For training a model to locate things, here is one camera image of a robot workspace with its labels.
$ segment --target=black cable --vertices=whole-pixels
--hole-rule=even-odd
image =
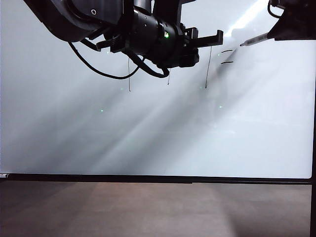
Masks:
[[[169,76],[168,68],[161,68],[163,74],[157,73],[154,70],[152,70],[150,67],[148,67],[144,63],[144,61],[140,60],[140,58],[133,51],[125,50],[122,53],[126,54],[138,67],[140,67],[142,70],[144,70],[149,75],[152,75],[152,76],[157,77],[157,78],[166,78],[167,76]]]
[[[271,11],[271,3],[270,3],[270,1],[268,2],[268,13],[269,13],[271,16],[275,17],[275,18],[278,18],[278,19],[281,18],[281,16],[275,15],[275,14]]]
[[[104,77],[108,77],[108,78],[113,78],[113,79],[119,79],[119,80],[122,80],[122,79],[127,79],[129,77],[131,77],[132,75],[134,75],[138,69],[140,69],[139,66],[137,66],[137,68],[130,74],[128,74],[127,76],[124,76],[124,77],[117,77],[117,76],[113,76],[113,75],[110,75],[110,74],[106,74],[106,73],[103,73],[97,69],[95,69],[93,66],[91,66],[82,56],[81,54],[78,52],[78,50],[76,49],[76,47],[73,45],[73,43],[71,42],[68,42],[68,44],[70,45],[70,48],[74,51],[74,53],[77,55],[77,57],[88,67],[90,68],[92,71],[96,72],[97,74],[100,74]]]

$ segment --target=black bracket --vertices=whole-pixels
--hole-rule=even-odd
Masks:
[[[201,47],[210,47],[215,45],[222,45],[223,44],[223,31],[218,30],[217,35],[215,36],[207,36],[197,39],[190,40],[189,46],[201,48]]]

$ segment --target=black wire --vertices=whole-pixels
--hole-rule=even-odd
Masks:
[[[211,63],[211,56],[212,56],[212,46],[209,53],[208,67],[207,67],[206,80],[205,80],[205,89],[207,89],[207,77],[208,77],[209,64]]]
[[[157,73],[154,70],[152,70],[150,67],[144,63],[144,61],[140,60],[140,58],[131,50],[125,50],[123,51],[124,54],[126,54],[137,66],[139,66],[143,71],[148,73],[149,75],[152,75],[157,78],[166,78],[169,76],[168,68],[161,68],[163,74]]]
[[[281,16],[275,15],[275,14],[271,11],[271,3],[270,3],[270,1],[268,2],[268,13],[269,13],[271,16],[275,17],[275,18],[278,18],[278,19],[281,18]]]
[[[92,71],[96,72],[97,74],[100,74],[104,77],[108,77],[108,78],[113,78],[113,79],[119,79],[119,80],[122,80],[122,79],[127,79],[129,77],[131,77],[132,75],[134,75],[138,69],[140,68],[139,66],[130,74],[128,74],[127,76],[124,76],[124,77],[117,77],[117,76],[113,76],[113,75],[110,75],[110,74],[106,74],[106,73],[103,73],[97,69],[95,69],[93,66],[91,66],[82,56],[81,54],[78,52],[78,50],[76,49],[76,47],[71,43],[71,42],[68,42],[68,44],[70,45],[70,48],[74,51],[74,53],[77,55],[77,57],[88,67],[90,68]]]

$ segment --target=robotic arm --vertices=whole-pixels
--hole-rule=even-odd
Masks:
[[[110,47],[111,52],[126,54],[138,68],[160,78],[169,75],[167,68],[194,66],[199,47],[223,44],[222,31],[198,38],[197,28],[180,22],[182,4],[192,1],[156,0],[152,11],[151,0],[24,0],[53,35],[69,42],[77,56],[81,57],[72,42],[80,41],[96,51]],[[100,35],[105,40],[97,44],[86,39]],[[163,74],[154,72],[138,55],[156,64]]]

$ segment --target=black frame edge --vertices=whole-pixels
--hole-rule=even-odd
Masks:
[[[9,174],[8,181],[48,182],[112,182],[112,183],[220,183],[220,184],[271,184],[311,185],[312,179],[234,178],[198,176],[151,175],[71,175],[71,174]]]

